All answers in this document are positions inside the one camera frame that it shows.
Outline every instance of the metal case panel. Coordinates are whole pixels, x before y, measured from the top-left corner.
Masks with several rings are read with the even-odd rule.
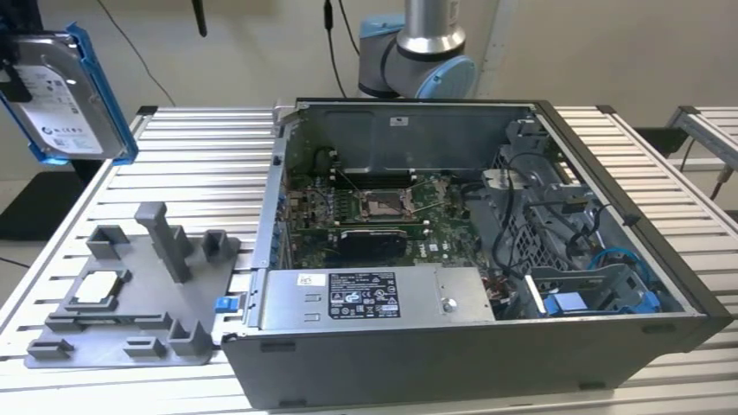
[[[517,322],[224,341],[257,409],[481,399],[613,388],[699,319]]]

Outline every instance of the warning label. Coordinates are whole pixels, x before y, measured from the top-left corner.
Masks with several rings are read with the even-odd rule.
[[[328,274],[328,298],[333,319],[400,316],[393,272]]]

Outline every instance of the floor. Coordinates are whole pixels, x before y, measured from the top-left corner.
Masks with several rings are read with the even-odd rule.
[[[28,181],[0,181],[0,212],[6,208],[21,192]],[[15,242],[0,240],[0,257],[11,259],[22,264],[30,265],[44,249],[44,242]],[[0,305],[13,292],[14,286],[25,275],[25,268],[0,261]]]

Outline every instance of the blue tab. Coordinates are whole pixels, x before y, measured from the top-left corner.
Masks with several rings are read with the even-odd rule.
[[[238,311],[238,297],[218,297],[216,299],[216,313],[234,313]]]

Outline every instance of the aluminum slatted table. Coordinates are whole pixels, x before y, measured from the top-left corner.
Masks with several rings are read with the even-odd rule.
[[[604,114],[593,106],[556,109],[719,301],[738,316],[735,224],[616,114]],[[84,238],[97,224],[117,224],[126,233],[144,233],[132,220],[141,201],[165,201],[169,223],[184,225],[189,233],[221,228],[241,239],[229,291],[236,294],[248,287],[273,140],[270,110],[158,109],[153,116],[136,117],[132,130],[141,150],[136,163],[102,165],[0,310],[3,413],[250,412],[218,351],[201,367],[28,370],[22,366],[25,347],[38,336],[46,314],[85,262]],[[222,316],[216,330],[228,330],[238,318]],[[691,353],[655,359],[613,391],[325,413],[397,412],[738,413],[738,322]]]
[[[738,169],[738,107],[680,106],[667,126],[681,128],[732,169]]]

